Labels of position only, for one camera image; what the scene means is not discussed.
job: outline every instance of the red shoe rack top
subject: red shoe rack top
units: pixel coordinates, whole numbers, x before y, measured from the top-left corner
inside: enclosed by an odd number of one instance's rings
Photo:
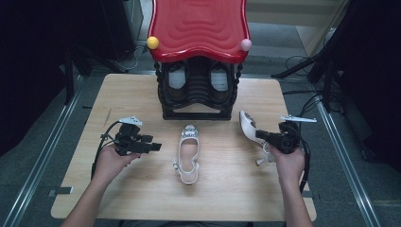
[[[150,49],[152,58],[244,62],[248,51],[241,41],[250,39],[245,6],[246,0],[153,0],[148,37],[156,37],[159,45]]]

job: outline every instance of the shoe strap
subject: shoe strap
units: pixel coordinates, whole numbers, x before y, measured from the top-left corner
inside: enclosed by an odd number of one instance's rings
[[[184,175],[190,175],[190,174],[192,174],[194,171],[198,171],[199,168],[200,168],[200,165],[199,165],[198,163],[195,163],[195,167],[194,167],[190,172],[185,172],[185,171],[183,171],[183,170],[180,168],[180,166],[177,164],[176,159],[173,157],[173,167],[174,167],[175,170],[177,170],[177,172],[180,173],[180,176],[181,176],[182,174],[184,174]]]
[[[269,161],[269,163],[275,163],[275,157],[274,157],[274,155],[269,151],[269,143],[268,142],[265,142],[264,144],[263,144],[263,152],[265,152],[266,153],[266,155],[267,155],[267,161]]]

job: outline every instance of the floor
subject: floor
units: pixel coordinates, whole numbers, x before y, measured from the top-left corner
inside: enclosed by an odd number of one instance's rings
[[[140,39],[144,41],[151,1],[141,2],[144,23]],[[302,60],[291,57],[305,57],[293,26],[254,23],[249,26],[253,49],[248,67],[243,70],[244,77],[268,78]],[[129,68],[130,73],[153,74],[154,71],[151,72],[151,67],[144,62],[149,62],[149,54],[138,51],[120,64]],[[74,154],[90,107],[104,75],[108,73],[110,70],[98,66],[94,67],[91,77],[78,77],[76,86],[81,89],[77,89],[75,108],[70,110],[62,105],[64,93],[61,93],[35,122],[24,141],[0,158],[0,223],[4,223],[3,226],[60,225],[61,220],[49,215],[54,201],[49,192],[61,184],[68,167],[66,159]],[[300,76],[280,80],[283,91],[322,89],[321,83],[309,84],[303,76],[306,73],[307,69],[298,72]],[[288,112],[298,113],[310,97],[311,94],[285,96]],[[59,121],[63,114],[66,122]],[[384,163],[371,164],[363,160],[360,145],[347,119],[340,113],[327,113],[318,105],[305,117],[312,116],[318,116],[320,121],[316,125],[305,125],[303,131],[315,150],[309,181],[318,214],[315,226],[399,226],[401,174]],[[55,122],[63,128],[62,131],[51,131]],[[58,141],[58,144],[47,143],[49,139]],[[116,224],[115,220],[96,221],[96,226]],[[282,223],[255,225],[282,226]]]

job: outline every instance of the human hand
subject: human hand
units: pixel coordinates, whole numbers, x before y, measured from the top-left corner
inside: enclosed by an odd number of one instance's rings
[[[285,154],[277,147],[269,145],[269,151],[276,160],[280,184],[298,186],[305,167],[305,155],[300,148],[297,147],[294,152]]]
[[[112,144],[100,151],[92,181],[109,185],[125,166],[129,165],[132,160],[141,157],[139,153],[120,156],[116,152],[117,149],[118,147]]]

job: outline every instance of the pink ball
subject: pink ball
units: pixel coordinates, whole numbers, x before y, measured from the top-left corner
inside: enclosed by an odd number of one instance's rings
[[[241,49],[243,51],[249,51],[252,47],[252,42],[249,39],[244,39],[241,41]]]

